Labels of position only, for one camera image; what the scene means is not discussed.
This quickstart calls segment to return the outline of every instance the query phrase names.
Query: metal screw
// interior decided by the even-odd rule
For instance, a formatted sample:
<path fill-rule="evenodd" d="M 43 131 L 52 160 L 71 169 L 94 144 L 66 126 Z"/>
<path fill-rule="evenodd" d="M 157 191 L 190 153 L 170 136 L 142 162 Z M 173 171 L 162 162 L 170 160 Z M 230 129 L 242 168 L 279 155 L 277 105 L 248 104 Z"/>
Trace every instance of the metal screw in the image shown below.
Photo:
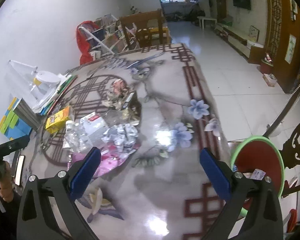
<path fill-rule="evenodd" d="M 268 183 L 270 183 L 270 182 L 271 182 L 271 178 L 268 177 L 268 176 L 266 176 L 266 177 L 265 177 L 265 181 L 268 182 Z"/>
<path fill-rule="evenodd" d="M 65 172 L 65 171 L 60 171 L 60 172 L 58 173 L 58 177 L 59 177 L 59 178 L 63 178 L 65 175 L 66 175 L 66 172 Z"/>
<path fill-rule="evenodd" d="M 31 175 L 30 177 L 29 177 L 29 181 L 34 181 L 35 180 L 35 176 L 34 175 Z"/>
<path fill-rule="evenodd" d="M 236 178 L 238 178 L 238 179 L 241 179 L 242 177 L 243 177 L 243 174 L 241 173 L 241 172 L 235 172 L 234 173 L 234 176 L 236 177 Z"/>

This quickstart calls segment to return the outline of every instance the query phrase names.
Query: small card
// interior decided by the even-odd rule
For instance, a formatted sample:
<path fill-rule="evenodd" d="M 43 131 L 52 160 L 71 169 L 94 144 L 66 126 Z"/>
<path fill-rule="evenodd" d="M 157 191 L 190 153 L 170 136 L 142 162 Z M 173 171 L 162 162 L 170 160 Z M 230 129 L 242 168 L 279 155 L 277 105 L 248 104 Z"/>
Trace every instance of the small card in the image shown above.
<path fill-rule="evenodd" d="M 250 179 L 262 180 L 265 174 L 266 173 L 264 171 L 255 169 L 252 175 L 250 176 Z"/>

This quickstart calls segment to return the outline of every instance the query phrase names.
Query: painting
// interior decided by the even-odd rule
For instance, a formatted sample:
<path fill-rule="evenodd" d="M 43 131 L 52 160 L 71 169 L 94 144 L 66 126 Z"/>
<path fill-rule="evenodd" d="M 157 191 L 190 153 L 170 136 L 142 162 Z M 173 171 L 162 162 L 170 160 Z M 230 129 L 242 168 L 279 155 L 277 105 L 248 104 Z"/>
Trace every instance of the painting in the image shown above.
<path fill-rule="evenodd" d="M 298 14 L 298 6 L 295 0 L 290 0 L 290 11 L 292 11 L 295 14 Z"/>
<path fill-rule="evenodd" d="M 260 31 L 256 27 L 251 25 L 249 29 L 250 41 L 257 42 L 259 39 L 259 33 Z"/>
<path fill-rule="evenodd" d="M 289 64 L 291 64 L 291 61 L 292 61 L 293 52 L 294 52 L 294 48 L 296 46 L 296 42 L 297 42 L 297 38 L 290 34 L 289 45 L 288 45 L 287 54 L 286 54 L 286 57 L 285 57 L 286 62 L 288 62 Z"/>

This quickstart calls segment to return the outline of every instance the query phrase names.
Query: decorative wooden panel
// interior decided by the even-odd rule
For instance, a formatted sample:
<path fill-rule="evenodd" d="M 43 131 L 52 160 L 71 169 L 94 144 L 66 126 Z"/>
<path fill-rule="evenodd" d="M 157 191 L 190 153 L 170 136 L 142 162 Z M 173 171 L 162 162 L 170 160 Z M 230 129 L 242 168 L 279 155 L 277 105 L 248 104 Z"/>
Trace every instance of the decorative wooden panel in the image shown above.
<path fill-rule="evenodd" d="M 281 156 L 284 166 L 289 169 L 300 165 L 300 124 L 298 124 L 290 138 L 283 144 Z"/>
<path fill-rule="evenodd" d="M 270 57 L 277 55 L 282 25 L 282 2 L 281 0 L 268 0 L 268 27 L 266 48 Z"/>

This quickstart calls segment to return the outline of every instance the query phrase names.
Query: wooden chair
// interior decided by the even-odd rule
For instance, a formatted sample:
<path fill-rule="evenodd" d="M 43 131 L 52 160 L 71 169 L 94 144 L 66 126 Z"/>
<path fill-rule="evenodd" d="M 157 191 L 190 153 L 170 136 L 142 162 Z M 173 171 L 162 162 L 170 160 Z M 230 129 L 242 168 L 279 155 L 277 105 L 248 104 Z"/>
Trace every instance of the wooden chair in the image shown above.
<path fill-rule="evenodd" d="M 157 11 L 146 12 L 146 13 L 138 13 L 125 17 L 120 17 L 120 22 L 122 25 L 123 33 L 128 45 L 129 49 L 132 49 L 130 44 L 130 36 L 127 33 L 126 27 L 127 25 L 132 25 L 133 23 L 137 27 L 136 38 L 139 42 L 141 48 L 149 47 L 152 45 L 152 34 L 150 33 L 149 28 L 147 27 L 149 20 L 156 19 L 158 21 L 158 29 L 159 29 L 159 42 L 163 44 L 163 29 L 162 29 L 162 9 L 158 9 Z"/>

